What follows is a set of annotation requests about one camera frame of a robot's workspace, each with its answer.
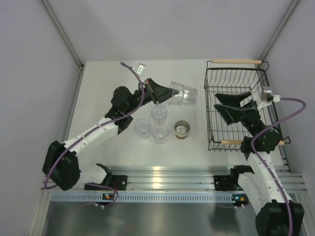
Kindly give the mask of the black wire dish rack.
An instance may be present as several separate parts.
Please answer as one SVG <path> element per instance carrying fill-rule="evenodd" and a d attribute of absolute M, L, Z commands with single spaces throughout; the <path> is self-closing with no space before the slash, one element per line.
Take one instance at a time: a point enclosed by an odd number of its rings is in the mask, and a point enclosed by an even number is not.
<path fill-rule="evenodd" d="M 279 120 L 266 74 L 269 63 L 255 59 L 206 62 L 204 90 L 208 150 L 239 151 L 260 130 Z"/>

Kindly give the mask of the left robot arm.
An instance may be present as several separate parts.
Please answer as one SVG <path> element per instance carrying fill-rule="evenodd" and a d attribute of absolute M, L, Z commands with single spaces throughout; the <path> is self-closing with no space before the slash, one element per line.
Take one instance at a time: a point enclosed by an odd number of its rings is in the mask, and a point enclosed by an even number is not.
<path fill-rule="evenodd" d="M 140 82 L 138 88 L 134 93 L 124 86 L 116 88 L 111 109 L 96 125 L 70 140 L 54 141 L 49 145 L 42 168 L 45 184 L 51 180 L 63 191 L 81 183 L 96 184 L 103 190 L 112 185 L 112 172 L 105 165 L 84 165 L 83 158 L 127 129 L 133 120 L 131 114 L 141 106 L 150 102 L 158 105 L 179 94 L 178 90 L 158 85 L 151 78 Z"/>

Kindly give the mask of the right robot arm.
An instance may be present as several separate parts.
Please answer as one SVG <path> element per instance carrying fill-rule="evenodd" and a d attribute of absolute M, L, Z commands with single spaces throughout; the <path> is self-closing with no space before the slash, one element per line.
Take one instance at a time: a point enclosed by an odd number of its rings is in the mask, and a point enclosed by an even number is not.
<path fill-rule="evenodd" d="M 251 134 L 251 137 L 245 136 L 241 141 L 241 152 L 247 164 L 234 166 L 230 170 L 230 184 L 234 189 L 244 190 L 255 211 L 255 227 L 260 236 L 297 236 L 303 223 L 304 209 L 284 189 L 272 164 L 271 152 L 282 141 L 276 126 L 304 111 L 306 103 L 289 98 L 289 101 L 301 103 L 302 108 L 266 126 L 259 109 L 280 102 L 282 98 L 271 92 L 263 92 L 257 100 L 242 106 L 241 101 L 249 96 L 251 92 L 215 95 L 220 103 L 214 107 L 226 124 L 241 123 Z"/>

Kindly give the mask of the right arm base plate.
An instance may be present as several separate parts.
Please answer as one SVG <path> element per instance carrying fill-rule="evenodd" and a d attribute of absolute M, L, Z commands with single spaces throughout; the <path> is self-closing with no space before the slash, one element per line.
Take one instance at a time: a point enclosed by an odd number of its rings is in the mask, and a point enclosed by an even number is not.
<path fill-rule="evenodd" d="M 237 183 L 238 178 L 231 175 L 214 176 L 214 184 L 216 191 L 243 191 Z"/>

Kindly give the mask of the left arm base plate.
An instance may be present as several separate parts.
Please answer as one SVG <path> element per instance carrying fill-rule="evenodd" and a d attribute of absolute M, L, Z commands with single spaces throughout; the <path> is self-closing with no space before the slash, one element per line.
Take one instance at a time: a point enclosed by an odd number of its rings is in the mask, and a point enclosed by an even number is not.
<path fill-rule="evenodd" d="M 100 184 L 92 183 L 85 184 L 85 190 L 104 190 L 100 186 L 107 186 L 117 191 L 125 191 L 127 187 L 127 176 L 126 175 L 107 175 L 104 181 Z"/>

